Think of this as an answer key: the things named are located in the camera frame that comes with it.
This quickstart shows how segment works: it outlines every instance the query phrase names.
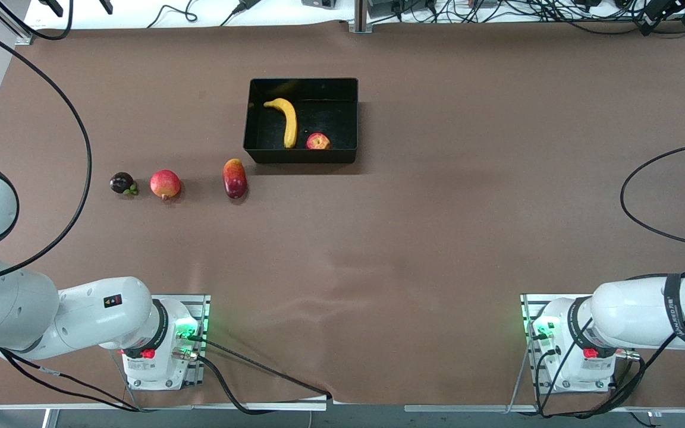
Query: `black tray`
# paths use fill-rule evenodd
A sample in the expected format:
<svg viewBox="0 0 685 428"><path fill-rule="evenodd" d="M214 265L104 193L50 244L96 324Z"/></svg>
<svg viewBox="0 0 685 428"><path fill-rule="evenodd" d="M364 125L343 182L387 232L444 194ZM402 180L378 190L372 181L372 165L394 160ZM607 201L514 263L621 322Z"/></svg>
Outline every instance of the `black tray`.
<svg viewBox="0 0 685 428"><path fill-rule="evenodd" d="M297 143L285 149L285 116L263 103L285 98L297 114ZM309 150L323 133L331 149ZM355 78L254 78L247 100L244 149L256 163L353 163L359 148L359 81Z"/></svg>

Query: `banana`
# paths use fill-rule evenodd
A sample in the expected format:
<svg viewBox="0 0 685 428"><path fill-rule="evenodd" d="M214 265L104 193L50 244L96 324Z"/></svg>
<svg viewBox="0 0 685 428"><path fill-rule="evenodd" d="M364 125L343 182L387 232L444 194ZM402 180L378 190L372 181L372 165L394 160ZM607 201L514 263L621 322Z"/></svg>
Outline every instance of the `banana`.
<svg viewBox="0 0 685 428"><path fill-rule="evenodd" d="M293 103L284 98L277 98L274 101L263 103L265 108L275 108L285 114L287 124L285 125L285 149L292 149L297 141L297 116L294 113Z"/></svg>

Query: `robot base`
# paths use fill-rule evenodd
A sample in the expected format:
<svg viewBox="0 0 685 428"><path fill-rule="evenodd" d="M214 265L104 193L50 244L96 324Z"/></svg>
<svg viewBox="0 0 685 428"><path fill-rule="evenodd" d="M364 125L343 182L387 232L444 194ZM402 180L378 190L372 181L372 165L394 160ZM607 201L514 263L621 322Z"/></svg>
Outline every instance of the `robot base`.
<svg viewBox="0 0 685 428"><path fill-rule="evenodd" d="M178 333L198 331L198 322L187 307L173 298L161 298L168 312L168 328L165 337L152 358L128 358L123 355L123 369L128 386L143 391L174 391L182 388L187 375L188 362L174 358L174 350L192 350L194 343L177 336Z"/></svg>
<svg viewBox="0 0 685 428"><path fill-rule="evenodd" d="M572 298L555 298L530 323L530 336L546 334L546 339L533 341L533 364L547 351L554 351L543 359L545 368L540 370L539 385L542 394L548 391L551 379L557 371L552 393L559 392L608 392L608 386L615 371L615 355L607 358L587 358L578 344L565 360L567 350L573 346L573 336L568 328L568 310L574 303Z"/></svg>

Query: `brown tabletop surface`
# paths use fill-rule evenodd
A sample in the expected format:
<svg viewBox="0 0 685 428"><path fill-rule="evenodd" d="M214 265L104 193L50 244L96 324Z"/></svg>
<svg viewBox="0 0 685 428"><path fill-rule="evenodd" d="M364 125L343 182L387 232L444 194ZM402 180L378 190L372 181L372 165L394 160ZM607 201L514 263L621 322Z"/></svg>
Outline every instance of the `brown tabletop surface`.
<svg viewBox="0 0 685 428"><path fill-rule="evenodd" d="M154 293L210 294L211 338L338 401L506 404L525 347L521 293L685 270L685 244L639 228L618 203L633 168L685 146L685 36L563 24L358 35L327 23L74 32L18 50L73 100L94 156L83 216L33 270L60 289L136 276ZM255 165L241 147L256 77L358 78L357 162ZM69 110L13 59L0 170L22 207L1 260L33 254L65 225L83 150ZM250 182L242 204L221 184L234 157ZM163 168L184 182L174 203L147 189ZM118 171L137 178L140 196L111 192ZM637 216L685 236L685 154L638 176L628 198ZM242 401L315 395L213 357ZM99 347L44 365L122 393ZM517 403L531 404L523 380ZM141 399L225 396L207 374L201 387ZM0 404L73 402L0 360ZM685 353L663 355L629 403L685 407Z"/></svg>

